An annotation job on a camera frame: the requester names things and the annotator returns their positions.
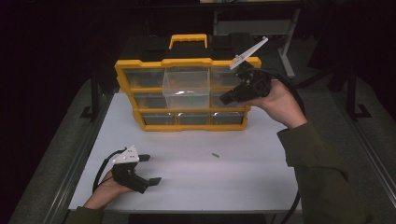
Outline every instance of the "olive green sleeve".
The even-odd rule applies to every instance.
[[[72,224],[100,224],[103,215],[103,210],[78,207]]]
[[[294,167],[304,224],[361,224],[370,212],[347,183],[341,158],[323,142],[311,123],[279,132],[286,162]]]

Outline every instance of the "dark background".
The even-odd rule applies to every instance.
[[[358,75],[396,118],[391,1],[318,2],[315,10],[303,9],[295,33],[295,38],[319,40],[310,66],[324,69],[339,61],[357,66]],[[113,65],[128,36],[211,33],[211,12],[145,16],[126,10],[138,3],[147,1],[1,1],[0,223],[8,222],[82,84],[96,74],[103,91],[118,86]]]

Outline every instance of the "storage organizer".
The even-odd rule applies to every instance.
[[[235,54],[253,45],[247,34],[132,38],[115,68],[134,120],[145,131],[246,129],[250,107],[219,97],[240,82],[229,68]],[[247,61],[262,65],[258,57]]]

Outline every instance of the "table surface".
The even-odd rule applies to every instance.
[[[297,192],[276,132],[284,129],[257,107],[244,131],[144,132],[124,93],[116,93],[78,182],[70,210],[92,194],[92,183],[112,152],[135,146],[149,161],[136,173],[161,177],[144,194],[126,193],[107,209],[125,213],[273,213],[290,209]],[[111,169],[111,162],[106,171]]]

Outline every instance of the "white lever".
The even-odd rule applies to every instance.
[[[139,155],[137,154],[137,149],[134,146],[128,147],[116,159],[113,160],[113,164],[127,162],[139,162]]]
[[[260,41],[257,45],[251,47],[241,55],[235,55],[235,61],[230,65],[230,69],[233,70],[235,69],[236,66],[244,62],[250,55],[252,55],[256,50],[262,47],[266,42],[268,41],[268,38],[266,36],[262,37],[262,41]]]

